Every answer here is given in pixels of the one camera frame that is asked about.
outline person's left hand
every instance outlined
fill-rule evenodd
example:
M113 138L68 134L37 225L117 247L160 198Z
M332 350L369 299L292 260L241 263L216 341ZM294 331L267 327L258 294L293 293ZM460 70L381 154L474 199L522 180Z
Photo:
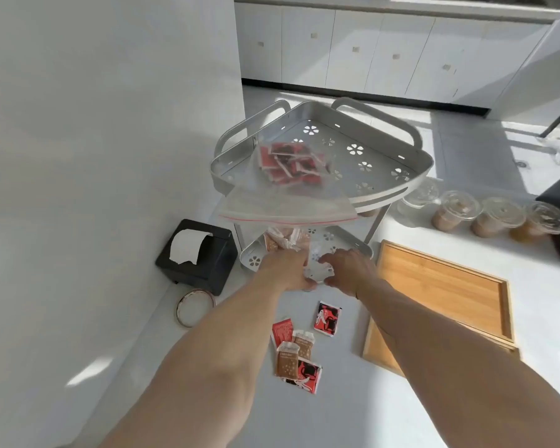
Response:
M308 250L278 250L268 253L261 261L255 276L277 283L282 291L310 291L315 289L317 283L303 276L303 266L308 256Z

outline white cabinet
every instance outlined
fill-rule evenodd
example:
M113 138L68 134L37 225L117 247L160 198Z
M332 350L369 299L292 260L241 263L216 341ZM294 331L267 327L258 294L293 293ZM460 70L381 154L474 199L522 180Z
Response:
M363 92L383 14L336 11L326 88Z
M364 92L405 97L434 17L385 14Z
M450 102L491 108L548 29L542 24L489 22L476 54L456 75L458 91Z
M282 7L235 3L240 74L282 81Z
M282 6L282 82L325 87L333 9Z
M437 18L405 96L451 103L458 87L456 73L474 60L488 22Z

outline gray tile floor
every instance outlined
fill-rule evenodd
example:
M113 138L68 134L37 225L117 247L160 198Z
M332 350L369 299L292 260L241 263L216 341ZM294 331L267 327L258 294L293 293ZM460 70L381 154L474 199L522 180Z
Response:
M286 99L291 107L305 100L316 100L328 105L333 101L328 97L252 86L244 86L243 95L247 118L278 99ZM536 134L542 132L544 126L498 122L437 110L369 105L418 128L424 150L435 161L435 166L429 172L432 177L465 186L479 185L532 195L541 194L560 178L560 129L543 142ZM348 107L340 110L404 141L411 141L410 135L367 114ZM280 114L280 111L272 113L259 125ZM524 161L526 168L519 168L515 161Z

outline countertop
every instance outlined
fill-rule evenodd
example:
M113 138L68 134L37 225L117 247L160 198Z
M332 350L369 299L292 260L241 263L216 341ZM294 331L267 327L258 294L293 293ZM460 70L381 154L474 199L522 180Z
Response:
M545 6L499 5L466 0L235 0L236 2L276 5L327 7L356 11L399 12L465 16L494 20L522 20L552 23L560 18L560 9Z
M443 182L440 186L442 190L448 188ZM488 189L466 190L478 198L493 195ZM508 196L519 202L527 197ZM377 242L387 239L507 279L515 342L523 361L560 392L560 260L551 241L521 245L507 236L484 240L473 236L468 225L459 226L454 233L442 233L429 223L432 212L428 208L416 220L416 227L409 227L402 224L393 206L372 246L377 251ZM360 217L344 227L364 238L372 221ZM251 272L236 263L218 302L250 276ZM174 320L174 310L187 289L171 286L75 446L97 445L145 389L169 348L185 333ZM343 311L335 337L315 332L312 359L323 367L318 393L311 395L275 377L273 351L269 348L257 380L253 409L231 448L443 448L406 379L361 358L369 314L358 300L326 286L310 293L286 293L276 318L290 316L295 328L310 329L319 300L341 306Z

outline hand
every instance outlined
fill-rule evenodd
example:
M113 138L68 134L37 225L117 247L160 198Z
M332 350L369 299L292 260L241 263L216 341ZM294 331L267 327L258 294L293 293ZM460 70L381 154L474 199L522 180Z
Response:
M309 250L278 250L265 255L255 276L276 283L281 291L312 290L317 283L303 275Z
M357 297L362 286L380 281L376 265L358 250L339 248L334 254L321 256L319 263L328 263L334 268L334 276L324 280L328 286L340 289L344 294Z

